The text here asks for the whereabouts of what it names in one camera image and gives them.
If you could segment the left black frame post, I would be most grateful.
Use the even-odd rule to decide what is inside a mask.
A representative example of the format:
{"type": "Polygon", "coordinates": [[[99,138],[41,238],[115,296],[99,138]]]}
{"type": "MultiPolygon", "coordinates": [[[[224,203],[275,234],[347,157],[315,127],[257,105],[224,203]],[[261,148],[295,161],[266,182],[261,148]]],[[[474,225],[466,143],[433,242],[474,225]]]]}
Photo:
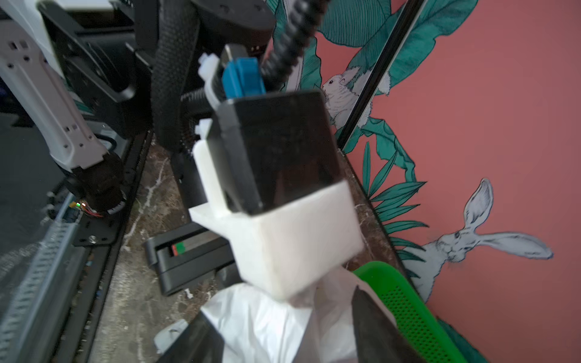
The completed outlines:
{"type": "Polygon", "coordinates": [[[369,78],[366,80],[366,84],[360,97],[355,103],[348,119],[346,120],[346,124],[337,139],[337,146],[339,149],[342,150],[346,146],[366,107],[368,107],[370,101],[374,97],[381,80],[383,80],[384,74],[390,69],[390,66],[399,54],[399,51],[407,40],[426,3],[427,1],[425,0],[413,0],[407,1],[403,6],[402,12],[394,25],[392,33],[387,39],[369,78]]]}

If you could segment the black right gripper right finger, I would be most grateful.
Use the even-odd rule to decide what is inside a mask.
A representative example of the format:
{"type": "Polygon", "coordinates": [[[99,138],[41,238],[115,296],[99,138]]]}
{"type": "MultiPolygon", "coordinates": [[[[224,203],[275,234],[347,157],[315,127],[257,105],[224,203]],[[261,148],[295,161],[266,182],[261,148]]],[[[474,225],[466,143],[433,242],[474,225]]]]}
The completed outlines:
{"type": "Polygon", "coordinates": [[[372,297],[358,287],[352,314],[359,362],[425,362],[372,297]]]}

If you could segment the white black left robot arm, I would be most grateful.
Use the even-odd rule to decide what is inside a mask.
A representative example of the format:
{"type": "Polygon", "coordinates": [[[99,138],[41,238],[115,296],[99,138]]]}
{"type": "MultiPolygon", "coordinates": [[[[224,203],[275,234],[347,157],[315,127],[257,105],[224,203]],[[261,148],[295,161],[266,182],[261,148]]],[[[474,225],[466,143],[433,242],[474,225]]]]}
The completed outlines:
{"type": "Polygon", "coordinates": [[[123,139],[153,131],[169,151],[224,98],[221,72],[198,58],[243,46],[262,57],[275,16],[262,1],[3,1],[1,77],[39,128],[82,213],[126,205],[119,156],[78,104],[123,139]]]}

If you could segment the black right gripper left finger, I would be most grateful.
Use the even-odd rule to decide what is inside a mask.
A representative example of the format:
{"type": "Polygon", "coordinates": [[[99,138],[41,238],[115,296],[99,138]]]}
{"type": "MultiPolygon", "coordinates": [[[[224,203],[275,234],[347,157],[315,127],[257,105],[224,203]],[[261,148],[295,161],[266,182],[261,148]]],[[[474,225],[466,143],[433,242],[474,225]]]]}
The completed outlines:
{"type": "Polygon", "coordinates": [[[200,312],[157,363],[221,363],[224,340],[205,314],[200,312]]]}

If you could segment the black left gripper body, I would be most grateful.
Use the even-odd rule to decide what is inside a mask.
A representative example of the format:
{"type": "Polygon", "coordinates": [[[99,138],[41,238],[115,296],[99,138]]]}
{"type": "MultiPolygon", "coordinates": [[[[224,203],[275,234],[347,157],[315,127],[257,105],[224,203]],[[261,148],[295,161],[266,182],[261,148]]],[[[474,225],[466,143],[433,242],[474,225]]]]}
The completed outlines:
{"type": "MultiPolygon", "coordinates": [[[[170,165],[184,207],[205,204],[207,198],[194,159],[173,154],[170,165]]],[[[220,290],[242,282],[229,242],[192,221],[149,238],[143,247],[164,296],[208,278],[216,278],[220,290]]]]}

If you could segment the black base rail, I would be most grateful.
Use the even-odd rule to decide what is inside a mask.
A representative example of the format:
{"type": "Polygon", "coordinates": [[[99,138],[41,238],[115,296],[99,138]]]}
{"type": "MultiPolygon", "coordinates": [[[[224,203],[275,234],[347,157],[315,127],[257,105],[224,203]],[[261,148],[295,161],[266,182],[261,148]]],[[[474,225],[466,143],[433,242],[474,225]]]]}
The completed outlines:
{"type": "Polygon", "coordinates": [[[152,136],[145,132],[132,138],[121,155],[111,156],[111,166],[81,174],[92,190],[68,204],[78,218],[67,246],[80,256],[68,275],[72,284],[51,362],[89,360],[152,136]]]}

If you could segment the green plastic basket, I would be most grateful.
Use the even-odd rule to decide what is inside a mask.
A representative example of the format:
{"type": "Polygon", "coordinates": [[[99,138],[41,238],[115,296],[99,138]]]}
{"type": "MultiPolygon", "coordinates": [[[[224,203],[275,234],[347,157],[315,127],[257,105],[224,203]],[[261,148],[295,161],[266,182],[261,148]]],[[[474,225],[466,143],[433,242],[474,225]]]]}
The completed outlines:
{"type": "Polygon", "coordinates": [[[373,261],[354,274],[376,293],[395,317],[401,335],[425,361],[466,361],[411,284],[394,267],[373,261]]]}

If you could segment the white plastic bag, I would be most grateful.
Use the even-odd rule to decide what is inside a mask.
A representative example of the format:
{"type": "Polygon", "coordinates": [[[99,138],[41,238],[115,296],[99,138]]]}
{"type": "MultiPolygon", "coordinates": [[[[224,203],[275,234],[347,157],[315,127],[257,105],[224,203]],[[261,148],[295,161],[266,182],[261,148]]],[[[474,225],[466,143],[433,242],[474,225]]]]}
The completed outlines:
{"type": "Polygon", "coordinates": [[[357,362],[352,314],[357,287],[396,327],[369,285],[342,267],[290,301],[240,283],[218,292],[200,312],[224,340],[222,362],[357,362]]]}

